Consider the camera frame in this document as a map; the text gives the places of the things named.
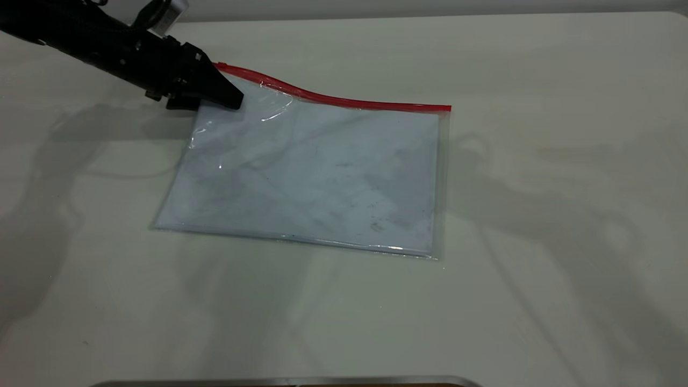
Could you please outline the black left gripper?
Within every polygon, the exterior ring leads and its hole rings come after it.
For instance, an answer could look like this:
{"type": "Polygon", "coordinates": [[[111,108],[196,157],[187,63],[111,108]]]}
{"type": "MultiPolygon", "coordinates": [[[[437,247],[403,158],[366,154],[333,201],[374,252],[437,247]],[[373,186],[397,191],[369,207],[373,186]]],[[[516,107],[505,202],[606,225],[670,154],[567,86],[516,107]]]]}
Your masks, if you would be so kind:
{"type": "Polygon", "coordinates": [[[194,112],[201,99],[238,110],[244,97],[199,47],[173,37],[135,36],[134,84],[150,99],[166,98],[168,110],[194,112]],[[199,96],[192,80],[197,74],[199,96]]]}

